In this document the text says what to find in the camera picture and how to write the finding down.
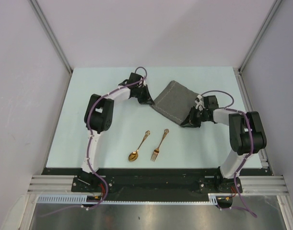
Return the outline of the gold fork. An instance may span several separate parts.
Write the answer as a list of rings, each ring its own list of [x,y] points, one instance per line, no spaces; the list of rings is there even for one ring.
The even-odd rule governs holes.
[[[162,136],[162,139],[158,145],[158,147],[153,151],[152,153],[152,156],[151,156],[151,161],[155,162],[156,161],[156,158],[158,157],[159,155],[159,152],[160,152],[160,146],[162,145],[162,142],[163,140],[166,138],[167,134],[169,133],[169,129],[165,129],[164,130],[164,133],[163,133],[163,136]]]

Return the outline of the grey cloth napkin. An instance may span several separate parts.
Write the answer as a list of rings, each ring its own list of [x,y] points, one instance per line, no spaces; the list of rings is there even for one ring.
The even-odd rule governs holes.
[[[177,125],[181,125],[192,107],[196,106],[198,93],[172,80],[154,100],[151,108]]]

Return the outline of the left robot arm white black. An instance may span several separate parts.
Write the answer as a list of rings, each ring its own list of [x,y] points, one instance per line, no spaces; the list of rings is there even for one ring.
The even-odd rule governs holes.
[[[112,125],[114,105],[136,98],[139,104],[154,105],[146,84],[147,73],[143,76],[132,72],[128,79],[122,81],[116,89],[104,95],[92,94],[84,115],[84,122],[89,132],[86,156],[77,178],[87,191],[94,191],[103,182],[97,174],[97,147],[102,134]]]

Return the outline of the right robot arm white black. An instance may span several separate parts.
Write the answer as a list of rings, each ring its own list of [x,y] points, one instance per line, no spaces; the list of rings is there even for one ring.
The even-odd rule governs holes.
[[[240,172],[254,154],[267,145],[265,131],[256,111],[243,112],[220,108],[216,96],[198,95],[181,127],[200,127],[203,122],[224,124],[229,127],[231,151],[225,162],[211,178],[200,178],[201,193],[237,193],[242,190]]]

